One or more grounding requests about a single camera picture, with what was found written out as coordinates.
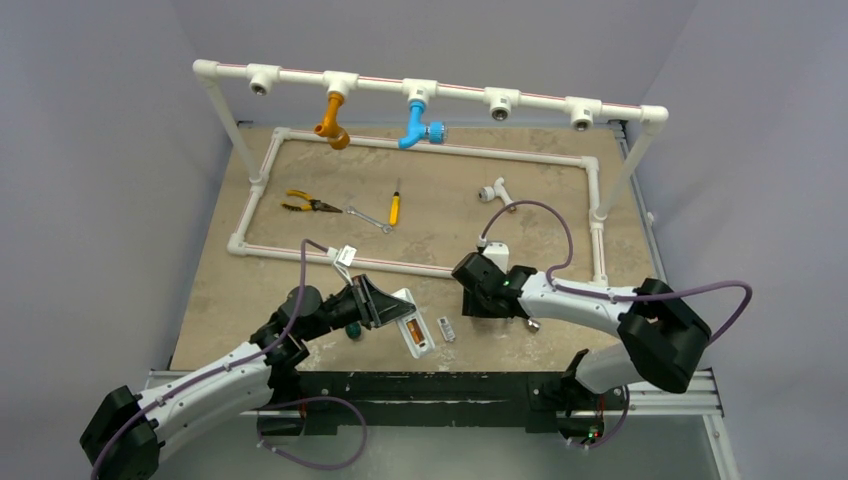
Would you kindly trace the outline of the white PVC pipe frame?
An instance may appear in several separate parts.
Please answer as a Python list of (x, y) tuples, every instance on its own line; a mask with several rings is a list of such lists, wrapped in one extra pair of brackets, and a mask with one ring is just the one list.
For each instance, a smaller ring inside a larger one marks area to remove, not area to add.
[(583, 170), (587, 176), (589, 196), (588, 225), (592, 260), (591, 282), (595, 286), (607, 286), (609, 283), (604, 252), (605, 221), (648, 147), (663, 130), (669, 118), (668, 110), (662, 106), (616, 104), (574, 96), (556, 97), (500, 87), (478, 88), (453, 85), (430, 79), (393, 79), (363, 76), (342, 71), (318, 72), (289, 69), (276, 65), (257, 63), (242, 65), (204, 59), (194, 61), (192, 70), (199, 84), (207, 92), (216, 114), (232, 142), (234, 151), (247, 169), (250, 182), (248, 197), (226, 245), (228, 253), (241, 257), (252, 256), (286, 261), (298, 259), (299, 255), (294, 249), (249, 243), (246, 239), (247, 231), (267, 189), (276, 156), (284, 142), (294, 140), (328, 143), (325, 139), (315, 135), (313, 130), (292, 130), (278, 127), (272, 133), (263, 160), (257, 160), (250, 152), (243, 135), (239, 131), (219, 87), (219, 82), (222, 79), (244, 79), (247, 81), (250, 90), (257, 96), (268, 95), (278, 84), (291, 83), (318, 86), (325, 90), (327, 100), (330, 92), (341, 93), (345, 97), (345, 101), (353, 92), (358, 90), (399, 94), (405, 98), (408, 109), (409, 103), (413, 100), (421, 100), (427, 106), (431, 100), (437, 98), (475, 101), (486, 105), (492, 118), (497, 121), (509, 118), (516, 107), (550, 110), (565, 114), (568, 117), (570, 127), (578, 132), (584, 132), (593, 127), (597, 120), (628, 121), (641, 125), (643, 128), (642, 134), (637, 138), (632, 149), (626, 153), (616, 183), (607, 193), (601, 191), (600, 166), (594, 157), (453, 145), (448, 143), (447, 140), (442, 145), (430, 144), (426, 140), (422, 140), (414, 147), (402, 150), (398, 148), (398, 140), (357, 136), (348, 133), (350, 137), (348, 146), (573, 167)]

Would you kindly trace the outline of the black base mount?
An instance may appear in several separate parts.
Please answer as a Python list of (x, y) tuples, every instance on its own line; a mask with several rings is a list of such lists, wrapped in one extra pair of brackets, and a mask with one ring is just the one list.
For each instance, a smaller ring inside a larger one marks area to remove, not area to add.
[(518, 428), (592, 443), (621, 412), (621, 387), (592, 393), (560, 372), (306, 371), (280, 383), (256, 425), (267, 437), (342, 426)]

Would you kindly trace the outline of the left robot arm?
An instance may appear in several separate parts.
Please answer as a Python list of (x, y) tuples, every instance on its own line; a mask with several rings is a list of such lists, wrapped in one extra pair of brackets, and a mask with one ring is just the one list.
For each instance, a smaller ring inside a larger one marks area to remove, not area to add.
[(386, 293), (366, 275), (328, 297), (300, 284), (220, 359), (160, 387), (109, 392), (80, 438), (92, 478), (148, 479), (169, 455), (233, 416), (308, 403), (296, 371), (309, 355), (307, 342), (353, 324), (380, 328), (417, 311), (407, 295)]

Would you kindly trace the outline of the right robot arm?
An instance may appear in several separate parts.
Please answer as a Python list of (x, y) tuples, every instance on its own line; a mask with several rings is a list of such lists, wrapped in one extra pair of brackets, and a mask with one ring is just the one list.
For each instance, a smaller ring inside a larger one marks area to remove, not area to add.
[(562, 320), (617, 338), (575, 357), (561, 381), (564, 399), (584, 407), (614, 387), (645, 381), (682, 394), (711, 339), (710, 327), (664, 282), (596, 287), (548, 277), (532, 267), (503, 271), (480, 252), (451, 273), (463, 288), (462, 313), (477, 318)]

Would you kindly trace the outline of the silver wrench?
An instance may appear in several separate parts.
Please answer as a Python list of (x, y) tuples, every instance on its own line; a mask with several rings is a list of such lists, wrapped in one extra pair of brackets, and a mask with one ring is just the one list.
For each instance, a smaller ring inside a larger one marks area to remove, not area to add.
[(384, 234), (389, 234), (393, 231), (393, 227), (391, 225), (389, 225), (387, 223), (383, 223), (379, 220), (376, 220), (376, 219), (360, 212), (359, 210), (357, 210), (353, 206), (347, 206), (345, 211), (348, 214), (353, 215), (353, 216), (355, 216), (355, 217), (357, 217), (361, 220), (364, 220), (364, 221), (368, 222), (369, 224), (379, 228)]

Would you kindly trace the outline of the yellow screwdriver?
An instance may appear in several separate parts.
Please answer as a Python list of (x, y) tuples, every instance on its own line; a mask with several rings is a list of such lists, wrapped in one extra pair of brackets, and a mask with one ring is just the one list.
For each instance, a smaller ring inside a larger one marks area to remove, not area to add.
[(401, 187), (401, 179), (398, 178), (396, 181), (395, 189), (392, 195), (392, 202), (389, 213), (389, 225), (394, 227), (399, 220), (399, 212), (400, 212), (400, 187)]

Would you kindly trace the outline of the green stubby screwdriver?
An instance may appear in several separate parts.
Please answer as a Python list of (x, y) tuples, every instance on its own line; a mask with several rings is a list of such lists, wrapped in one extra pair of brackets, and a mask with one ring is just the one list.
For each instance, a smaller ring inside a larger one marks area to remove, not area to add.
[(345, 327), (347, 337), (353, 341), (360, 341), (364, 336), (364, 327), (358, 323), (351, 323)]

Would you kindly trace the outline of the white battery compartment cover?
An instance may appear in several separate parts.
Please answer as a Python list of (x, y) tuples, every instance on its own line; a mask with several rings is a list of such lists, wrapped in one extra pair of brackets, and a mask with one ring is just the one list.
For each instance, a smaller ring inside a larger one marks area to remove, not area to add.
[(447, 317), (440, 317), (437, 320), (438, 326), (444, 338), (444, 341), (447, 343), (453, 343), (456, 340), (456, 334)]

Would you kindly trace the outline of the orange plastic faucet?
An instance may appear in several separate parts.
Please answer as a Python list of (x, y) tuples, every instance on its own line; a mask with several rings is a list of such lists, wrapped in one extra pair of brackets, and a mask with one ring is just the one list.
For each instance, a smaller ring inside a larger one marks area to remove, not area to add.
[(338, 124), (338, 112), (345, 97), (338, 92), (328, 94), (327, 109), (322, 120), (315, 125), (313, 133), (327, 141), (334, 150), (343, 150), (350, 143), (348, 132)]

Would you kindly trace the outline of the white plastic faucet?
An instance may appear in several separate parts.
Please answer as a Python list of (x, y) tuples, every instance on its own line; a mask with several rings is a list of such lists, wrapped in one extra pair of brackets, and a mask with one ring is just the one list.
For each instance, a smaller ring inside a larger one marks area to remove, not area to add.
[(505, 179), (503, 177), (498, 177), (490, 186), (481, 187), (477, 192), (477, 197), (483, 203), (499, 199), (510, 213), (514, 213), (517, 210), (514, 200), (505, 188)]

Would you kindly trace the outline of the yellow handled pliers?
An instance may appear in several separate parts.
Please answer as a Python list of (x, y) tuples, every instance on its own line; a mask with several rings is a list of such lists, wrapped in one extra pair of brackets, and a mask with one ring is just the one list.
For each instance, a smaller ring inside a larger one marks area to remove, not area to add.
[(325, 213), (343, 213), (343, 210), (336, 206), (330, 205), (320, 199), (314, 198), (312, 195), (296, 189), (286, 191), (286, 197), (293, 197), (301, 200), (301, 203), (290, 203), (283, 201), (281, 207), (289, 211), (313, 211)]

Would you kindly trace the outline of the white remote control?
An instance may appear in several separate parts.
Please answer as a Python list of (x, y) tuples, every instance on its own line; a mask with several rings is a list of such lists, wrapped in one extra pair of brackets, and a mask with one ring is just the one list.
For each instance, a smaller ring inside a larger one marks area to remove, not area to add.
[(395, 321), (410, 355), (418, 360), (435, 350), (435, 342), (418, 307), (417, 302), (408, 288), (392, 293), (392, 296), (413, 305), (413, 312)]

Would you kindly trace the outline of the orange battery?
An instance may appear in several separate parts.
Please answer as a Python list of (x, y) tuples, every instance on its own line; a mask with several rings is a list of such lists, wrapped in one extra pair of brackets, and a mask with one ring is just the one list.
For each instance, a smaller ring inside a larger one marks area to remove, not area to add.
[(426, 337), (423, 334), (423, 331), (421, 330), (418, 321), (415, 320), (415, 319), (408, 321), (407, 322), (407, 328), (410, 332), (410, 336), (411, 336), (412, 340), (414, 341), (414, 343), (419, 348), (424, 348), (427, 344)]

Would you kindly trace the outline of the blue plastic faucet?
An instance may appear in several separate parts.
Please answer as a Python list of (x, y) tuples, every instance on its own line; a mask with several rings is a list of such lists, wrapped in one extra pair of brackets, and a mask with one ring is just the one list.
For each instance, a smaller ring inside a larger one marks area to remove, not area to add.
[(425, 123), (422, 120), (427, 105), (421, 100), (413, 100), (409, 103), (409, 118), (406, 125), (406, 134), (397, 141), (399, 149), (406, 150), (414, 147), (422, 140), (430, 144), (442, 145), (448, 138), (448, 128), (443, 122), (434, 121)]

